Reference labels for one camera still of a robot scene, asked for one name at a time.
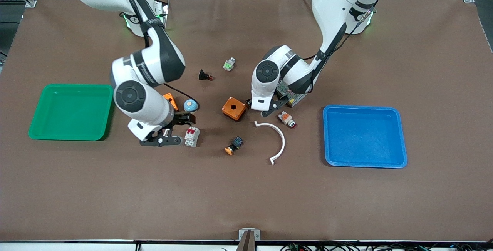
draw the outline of electrical component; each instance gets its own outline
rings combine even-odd
[[[226,147],[224,150],[229,155],[233,155],[235,153],[235,151],[238,150],[238,149],[240,149],[240,147],[242,145],[243,145],[243,139],[241,139],[241,137],[235,137],[233,139],[233,142],[231,142],[231,145],[229,145],[228,147]]]
[[[180,111],[178,109],[178,106],[176,105],[176,101],[174,100],[174,97],[173,97],[173,95],[171,95],[171,93],[166,93],[165,95],[163,95],[163,97],[171,103],[171,105],[173,106],[174,110]]]
[[[209,80],[209,81],[212,81],[214,79],[214,77],[212,77],[211,75],[207,75],[205,74],[204,70],[201,69],[200,72],[199,72],[199,80]]]
[[[235,67],[235,58],[230,58],[229,60],[226,60],[224,63],[223,68],[227,71],[233,70],[233,67]]]
[[[185,133],[185,145],[190,147],[197,146],[197,140],[199,139],[200,130],[198,128],[190,126]]]
[[[197,109],[199,109],[199,105],[197,104],[197,102],[195,102],[192,99],[186,100],[185,104],[183,105],[183,110],[185,110],[185,111],[194,112]]]
[[[281,114],[278,115],[280,121],[282,123],[286,124],[289,128],[294,128],[296,127],[296,122],[293,121],[293,117],[290,116],[287,112],[283,111]]]
[[[273,125],[271,123],[260,123],[259,124],[259,123],[257,123],[257,121],[255,121],[255,127],[260,127],[260,126],[268,126],[268,127],[273,128],[274,130],[276,130],[279,133],[280,139],[282,140],[282,147],[280,148],[280,151],[275,156],[270,158],[271,164],[274,165],[274,161],[277,158],[279,158],[279,156],[284,151],[284,147],[286,145],[286,139],[284,138],[284,134],[282,133],[282,131],[276,125]]]
[[[233,119],[234,121],[240,121],[241,116],[245,112],[247,106],[242,102],[236,100],[233,97],[229,97],[224,106],[222,107],[222,113]]]
[[[287,105],[289,107],[294,107],[298,102],[303,100],[303,98],[306,97],[306,93],[294,93],[292,92],[287,84],[283,81],[279,81],[278,86],[276,88],[276,91],[280,93],[280,95],[287,96],[289,98],[289,101],[287,102]]]

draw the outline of robotic arm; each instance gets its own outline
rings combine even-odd
[[[81,0],[90,7],[123,11],[137,17],[142,35],[148,35],[152,44],[140,51],[113,61],[111,84],[117,107],[132,118],[128,124],[141,145],[178,145],[181,138],[171,136],[174,125],[194,124],[189,112],[175,113],[171,103],[154,87],[179,79],[185,70],[180,50],[169,39],[162,20],[157,18],[148,0]]]
[[[360,33],[369,24],[376,1],[312,0],[312,11],[322,31],[322,46],[310,64],[286,45],[272,48],[253,72],[251,108],[278,109],[273,95],[279,80],[294,93],[311,92],[344,33]]]

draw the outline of orange box with hole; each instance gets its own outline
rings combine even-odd
[[[233,97],[229,97],[227,102],[222,107],[222,113],[225,116],[238,122],[240,121],[240,118],[245,112],[246,108],[247,106],[245,106],[245,104],[243,104],[242,102],[236,100]]]
[[[180,111],[178,109],[178,106],[176,105],[176,102],[174,101],[174,97],[173,97],[173,95],[171,95],[171,93],[166,93],[165,95],[163,95],[163,97],[166,98],[166,100],[168,100],[171,103],[171,105],[174,107],[174,110]]]

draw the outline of brown work surface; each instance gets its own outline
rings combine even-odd
[[[251,110],[235,123],[221,108],[230,96],[250,97],[252,71],[272,46],[303,57],[319,48],[306,0],[171,0],[168,24],[187,65],[171,84],[201,103],[198,148],[139,146],[118,109],[104,141],[36,141],[28,129],[44,86],[108,84],[112,60],[144,43],[118,13],[78,0],[26,10],[0,75],[1,240],[229,239],[244,227],[267,240],[491,238],[493,60],[474,4],[382,0],[314,92],[285,109],[294,130]],[[216,79],[199,81],[200,69]],[[181,107],[185,98],[174,96]],[[398,109],[408,165],[328,166],[329,104]],[[274,166],[279,135],[254,120],[286,135]],[[228,156],[235,136],[245,144]]]

